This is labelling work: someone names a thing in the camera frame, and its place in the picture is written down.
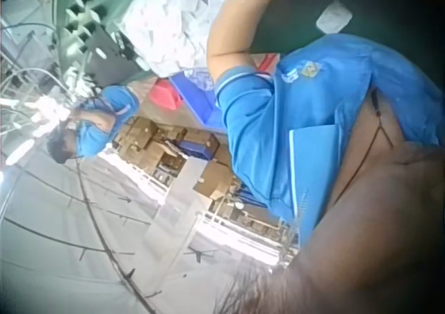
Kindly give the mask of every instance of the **metal bar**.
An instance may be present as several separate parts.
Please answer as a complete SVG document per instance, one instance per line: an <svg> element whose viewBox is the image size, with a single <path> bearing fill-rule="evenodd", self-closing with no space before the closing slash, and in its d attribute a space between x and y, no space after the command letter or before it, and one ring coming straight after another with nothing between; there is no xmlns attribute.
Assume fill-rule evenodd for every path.
<svg viewBox="0 0 445 314"><path fill-rule="evenodd" d="M8 157L3 151L1 151L1 154L4 155L5 157ZM20 171L19 171L19 174L18 174L17 177L15 178L14 183L11 185L11 188L10 188L9 191L8 191L8 194L6 194L6 197L5 197L4 201L3 201L2 204L0 205L0 224L1 224L1 222L3 221L3 219L4 219L4 217L5 217L6 210L8 209L9 201L10 201L10 198L12 197L12 195L13 195L14 189L15 189L16 185L19 183L19 180L20 180L20 178L22 177L23 173L25 172L25 167L29 164L30 159L31 159L31 158L29 158L29 159L25 162L25 164L24 164L23 167L20 166L21 169L20 169Z"/></svg>
<svg viewBox="0 0 445 314"><path fill-rule="evenodd" d="M6 157L6 158L8 157L8 154L4 153L3 151L1 151L0 154L1 154L2 156ZM79 198L77 198L77 197L75 197L75 196L73 196L73 195L71 195L71 194L68 194L67 192L65 192L65 191L63 191L63 190L61 190L61 189L55 187L54 185L52 185L52 184L50 184L50 183L48 183L48 182L42 180L40 177L36 176L36 175L33 174L32 172L30 172L30 171L28 171L28 170L25 170L23 166L21 166L21 165L19 165L19 164L16 163L13 167L17 167L17 168L21 169L26 175L31 176L33 179L36 179L37 181L39 181L39 182L45 184L47 187L49 187L49 188L55 190L56 192L59 192L59 193L61 193L62 195L65 195L65 196L71 198L72 200L77 201L77 202L79 202L79 203L81 203L81 204L84 204L84 203L85 203L82 199L79 199ZM105 209L105 208L102 208L101 206L99 206L99 205L96 204L96 203L92 203L92 202L90 202L90 204L91 204L91 206L93 206L94 208L96 208L96 209L98 209L98 210L102 210L102 211L107 212L107 213L110 213L110 214L112 214L112 215L117 215L118 217L124 217L124 218L127 218L127 219L129 219L129 220L132 220L132 221L134 221L134 222L140 222L140 223L142 223L142 224L146 224L146 225L148 225L148 226L151 225L151 223L146 222L145 220L140 220L140 219L137 219L137 218L129 217L129 216L127 216L127 215L123 215L123 214L121 214L121 213L117 213L117 212L114 212L114 211L111 211L111 210L107 210L107 209Z"/></svg>
<svg viewBox="0 0 445 314"><path fill-rule="evenodd" d="M86 252L86 249L84 249L84 250L82 251L82 255L81 255L81 257L79 258L79 261L82 261L82 258L83 258L83 255L85 255L85 252Z"/></svg>
<svg viewBox="0 0 445 314"><path fill-rule="evenodd" d="M84 249L84 250L98 251L98 252L101 252L101 253L104 253L104 252L105 252L103 249L98 249L98 248L92 248L92 247L88 247L88 246L77 245L77 244L72 243L72 242L68 242L68 241L64 241L64 240L57 239L57 238L53 238L52 236L43 234L43 233L41 233L41 232L34 231L33 229L30 229L30 228L28 228L28 227L26 227L26 226L24 226L24 225L22 225L22 224L19 224L18 222L15 222L14 220L11 220L11 219L9 219L9 218L7 218L7 217L5 217L4 219L5 219L5 221L9 222L10 224L13 224L14 226L19 227L20 229L23 229L23 230L25 230L25 231L28 231L29 233L35 234L35 235L37 235L37 236L40 236L41 238L48 239L48 240L50 240L50 241L54 241L54 242L57 242L57 243L61 243L62 245L67 245L67 246L70 246L70 247L80 248L80 249ZM119 254L119 255L134 255L135 253L131 253L131 252L115 252L114 254Z"/></svg>
<svg viewBox="0 0 445 314"><path fill-rule="evenodd" d="M83 186L83 180L82 180L82 176L81 176L81 169L80 169L78 160L76 160L76 167L77 167L77 176L79 178L79 184L80 184L80 187L81 187L83 199L84 199L84 201L86 203L86 208L88 209L88 213L90 214L92 224L93 224L93 226L94 226L94 228L95 228L95 230L97 232L97 236L99 236L99 239L100 239L100 242L102 243L102 246L104 246L106 254L110 258L110 261L112 263L114 263L114 266L116 266L116 268L118 269L118 272L119 272L119 274L120 274L120 276L122 278L122 281L124 283L126 283L127 286L129 286L132 289L133 294L136 296L136 299L139 300L139 302L144 306L144 308L148 311L148 313L156 314L156 311L147 303L147 300L145 300L145 298L142 295L142 292L139 290L138 286L131 279L126 279L125 278L125 276L127 274L125 274L125 272L121 268L119 262L113 256L113 252L108 247L108 245L107 245L107 243L105 241L105 238L102 235L102 232L100 231L99 225L97 224L96 217L95 217L94 213L92 212L91 206L89 204L88 196L86 194L85 187Z"/></svg>

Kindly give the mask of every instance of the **white stripe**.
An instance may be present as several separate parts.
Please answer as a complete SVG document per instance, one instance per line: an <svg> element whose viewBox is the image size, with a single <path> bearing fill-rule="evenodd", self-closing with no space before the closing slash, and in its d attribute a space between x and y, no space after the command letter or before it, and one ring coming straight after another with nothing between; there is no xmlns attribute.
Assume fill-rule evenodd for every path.
<svg viewBox="0 0 445 314"><path fill-rule="evenodd" d="M293 213L295 219L298 217L298 202L297 202L297 188L296 188L296 176L295 176L295 145L293 143L294 130L289 132L289 150L291 152L291 191L292 191L292 203Z"/></svg>
<svg viewBox="0 0 445 314"><path fill-rule="evenodd" d="M243 73L239 73L239 74L236 74L236 75L231 76L230 78L228 78L224 83L222 83L222 85L221 85L217 90L215 90L215 95L218 95L219 92L220 92L224 87L226 87L229 83L231 83L232 81L234 81L234 80L236 80L236 79L239 79L239 78L241 78L241 77L243 77L243 76L258 76L258 77L260 77L260 78L263 78L263 79L267 80L268 82L271 82L271 81L272 81L272 77L271 77L269 74L266 74L266 73L259 73L259 72L243 72Z"/></svg>

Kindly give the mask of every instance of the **cable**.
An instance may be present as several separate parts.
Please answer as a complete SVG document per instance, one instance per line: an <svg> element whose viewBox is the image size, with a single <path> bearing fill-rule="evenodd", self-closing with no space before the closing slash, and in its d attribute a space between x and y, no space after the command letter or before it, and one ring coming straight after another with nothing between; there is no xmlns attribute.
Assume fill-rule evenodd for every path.
<svg viewBox="0 0 445 314"><path fill-rule="evenodd" d="M23 26L41 26L48 29L51 29L53 32L56 32L56 27L50 26L48 24L43 24L40 22L20 22L19 24L11 24L10 26L0 26L0 30L4 31L6 29L18 28Z"/></svg>
<svg viewBox="0 0 445 314"><path fill-rule="evenodd" d="M0 91L3 88L3 86L7 82L9 82L9 80L11 80L14 76L17 76L19 73L26 72L26 71L39 71L39 72L42 72L42 73L46 74L47 76L49 76L51 79L53 79L59 86L61 86L66 91L67 94L65 96L66 96L67 99L70 100L70 97L68 96L70 91L63 85L63 83L59 79L57 79L53 74L49 73L45 69L40 69L39 67L28 67L26 69L19 69L19 70L17 70L16 72L14 72L14 74L11 74L10 76L6 77L5 80L0 82Z"/></svg>

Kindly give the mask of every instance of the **metal rod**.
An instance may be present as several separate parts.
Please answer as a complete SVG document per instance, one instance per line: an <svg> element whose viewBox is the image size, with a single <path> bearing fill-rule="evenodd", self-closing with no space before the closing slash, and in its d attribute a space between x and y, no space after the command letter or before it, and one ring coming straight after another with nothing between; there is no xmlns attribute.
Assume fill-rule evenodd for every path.
<svg viewBox="0 0 445 314"><path fill-rule="evenodd" d="M84 250L82 251L82 255L81 255L81 257L79 258L79 261L82 261L82 258L83 258L83 255L85 255L85 252L86 252L86 249L84 249Z"/></svg>
<svg viewBox="0 0 445 314"><path fill-rule="evenodd" d="M139 300L139 302L144 306L144 308L150 313L150 314L156 314L156 311L147 303L147 300L145 300L145 298L143 297L141 291L139 290L139 288L137 287L137 285L131 280L131 279L126 279L125 276L127 274L125 274L124 270L121 268L119 262L116 260L116 258L113 256L113 252L110 250L110 248L108 247L104 236L102 235L102 232L100 231L99 225L97 224L96 221L96 217L94 215L94 213L92 212L91 206L88 203L88 196L86 194L86 190L85 187L83 186L83 180L82 180L82 175L81 175L81 168L79 165L79 161L76 160L76 167L77 167L77 176L79 178L79 184L81 187L81 192L83 195L83 199L85 200L86 203L86 208L88 209L88 213L90 214L90 218L92 221L92 224L96 230L97 236L99 236L100 242L102 243L102 246L104 247L106 254L108 255L108 257L110 258L110 261L112 263L114 263L114 266L116 266L116 268L118 269L118 272L122 278L122 281L124 283L126 283L132 290L133 290L133 294L136 296L136 299Z"/></svg>
<svg viewBox="0 0 445 314"><path fill-rule="evenodd" d="M8 154L4 153L3 151L1 151L0 154L1 154L2 156L6 157L6 158L8 157ZM56 192L59 192L59 193L61 193L62 195L65 195L65 196L71 198L73 201L77 201L78 203L81 203L81 204L84 204L84 203L85 203L82 199L79 199L79 198L77 198L77 197L75 197L75 196L73 196L73 195L71 195L71 194L68 194L67 192L65 192L65 191L63 191L63 190L61 190L61 189L55 187L54 185L52 185L52 184L50 184L50 183L48 183L48 182L42 180L39 176L36 176L35 174L33 174L33 173L30 172L30 171L28 171L28 170L24 170L24 167L23 167L23 166L21 166L21 165L19 165L19 164L16 163L13 167L17 167L17 168L23 170L23 172L24 172L26 175L31 176L33 179L36 179L37 181L39 181L39 182L45 184L47 187L49 187L49 188L55 190ZM110 214L112 214L112 215L117 215L118 217L124 217L124 218L127 218L127 219L129 219L129 220L132 220L132 221L134 221L134 222L140 222L140 223L142 223L142 224L146 224L146 225L148 225L148 226L151 225L150 222L146 222L145 220L140 220L140 219L137 219L137 218L129 217L129 216L127 216L127 215L123 215L123 214L121 214L121 213L117 213L117 212L114 212L114 211L111 211L111 210L107 210L107 209L105 209L105 208L102 208L101 206L99 206L99 205L96 204L96 203L90 203L90 204L91 204L92 207L94 207L94 208L96 208L96 209L98 209L98 210L102 210L102 211L104 211L104 212L110 213Z"/></svg>
<svg viewBox="0 0 445 314"><path fill-rule="evenodd" d="M10 224L13 224L14 226L19 227L20 229L23 229L24 231L27 231L27 232L32 233L32 234L35 234L37 236L40 236L41 238L48 239L50 241L61 243L62 245L67 245L67 246L74 247L74 248L80 248L80 249L83 249L83 250L98 251L98 252L101 252L101 253L105 252L105 250L103 250L103 249L77 245L77 244L72 243L72 242L68 242L68 241L57 239L57 238L53 238L52 236L43 234L41 232L34 231L33 229L30 229L30 228L28 228L28 227L26 227L26 226L24 226L22 224L19 224L18 222L15 222L14 220L11 220L11 219L9 219L7 217L5 217L4 219L5 219L6 222L9 222ZM119 254L119 255L134 255L135 253L132 253L132 252L115 252L115 254Z"/></svg>

